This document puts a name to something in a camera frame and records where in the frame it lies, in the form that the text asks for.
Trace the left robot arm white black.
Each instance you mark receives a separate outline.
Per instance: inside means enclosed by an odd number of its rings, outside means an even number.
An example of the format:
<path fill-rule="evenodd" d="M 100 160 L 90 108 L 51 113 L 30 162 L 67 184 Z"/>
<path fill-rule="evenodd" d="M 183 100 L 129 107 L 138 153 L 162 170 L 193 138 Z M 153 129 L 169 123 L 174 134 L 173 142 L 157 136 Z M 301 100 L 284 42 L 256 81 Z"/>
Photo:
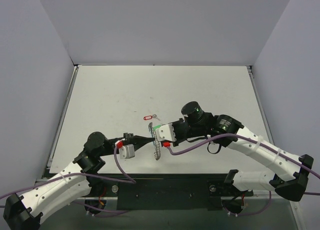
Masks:
<path fill-rule="evenodd" d="M 102 182 L 111 181 L 98 175 L 105 165 L 103 156 L 120 154 L 131 158 L 136 150 L 153 142 L 153 137 L 125 133 L 123 137 L 108 139 L 101 132 L 88 136 L 83 150 L 58 174 L 36 186 L 6 194 L 3 218 L 12 230 L 37 230 L 47 217 L 72 201 L 87 195 L 97 196 Z"/>

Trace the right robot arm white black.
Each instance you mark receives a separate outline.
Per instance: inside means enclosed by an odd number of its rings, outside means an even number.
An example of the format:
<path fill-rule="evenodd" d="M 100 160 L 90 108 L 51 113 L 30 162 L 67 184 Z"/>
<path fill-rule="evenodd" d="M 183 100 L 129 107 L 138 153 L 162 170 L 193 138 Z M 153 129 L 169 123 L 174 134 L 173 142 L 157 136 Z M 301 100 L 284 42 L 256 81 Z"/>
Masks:
<path fill-rule="evenodd" d="M 289 201 L 302 199 L 314 163 L 313 157 L 286 152 L 231 116 L 204 112 L 196 101 L 187 103 L 181 113 L 183 118 L 172 123 L 174 146 L 189 138 L 205 138 L 208 143 L 238 151 L 267 168 L 262 172 L 229 171 L 223 182 L 226 193 L 234 195 L 238 191 L 267 190 Z"/>

